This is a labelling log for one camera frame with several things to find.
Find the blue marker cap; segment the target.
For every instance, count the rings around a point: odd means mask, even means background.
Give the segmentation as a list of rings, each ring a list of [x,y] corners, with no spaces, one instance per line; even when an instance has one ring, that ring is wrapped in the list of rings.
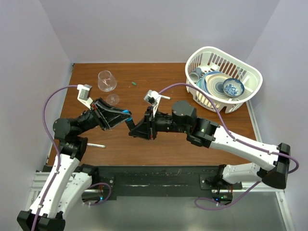
[[[129,110],[123,110],[122,113],[124,113],[126,115],[126,122],[131,121],[132,120],[132,115],[131,112]]]

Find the black marker pen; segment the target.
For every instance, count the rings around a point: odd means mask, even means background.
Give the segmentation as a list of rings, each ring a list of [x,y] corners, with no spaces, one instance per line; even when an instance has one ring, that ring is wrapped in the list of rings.
[[[125,123],[126,123],[128,129],[129,129],[130,131],[131,131],[131,130],[134,130],[135,127],[136,127],[136,125],[135,125],[135,123],[133,122],[132,119],[126,120]]]

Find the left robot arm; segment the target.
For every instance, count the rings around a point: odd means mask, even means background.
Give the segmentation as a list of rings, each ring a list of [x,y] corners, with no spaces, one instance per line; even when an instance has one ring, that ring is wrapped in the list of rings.
[[[65,218],[82,193],[99,185],[97,167],[83,165],[79,172],[75,172],[88,143],[81,134],[97,126],[102,130],[111,129],[131,120],[131,112],[112,107],[101,98],[90,102],[89,106],[77,118],[59,118],[54,122],[58,154],[40,194],[27,211],[20,211],[17,216],[22,230],[64,230]]]

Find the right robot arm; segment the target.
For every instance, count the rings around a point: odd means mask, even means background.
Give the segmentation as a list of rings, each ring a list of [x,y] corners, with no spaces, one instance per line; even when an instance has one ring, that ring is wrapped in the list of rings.
[[[179,132],[198,147],[223,150],[249,160],[248,164],[220,165],[210,184],[226,189],[242,181],[260,181],[275,189],[285,189],[290,165],[291,147],[286,143],[270,145],[226,131],[210,120],[197,116],[197,110],[187,101],[177,101],[171,114],[155,112],[149,106],[143,119],[134,124],[128,119],[129,135],[154,140],[158,132]]]

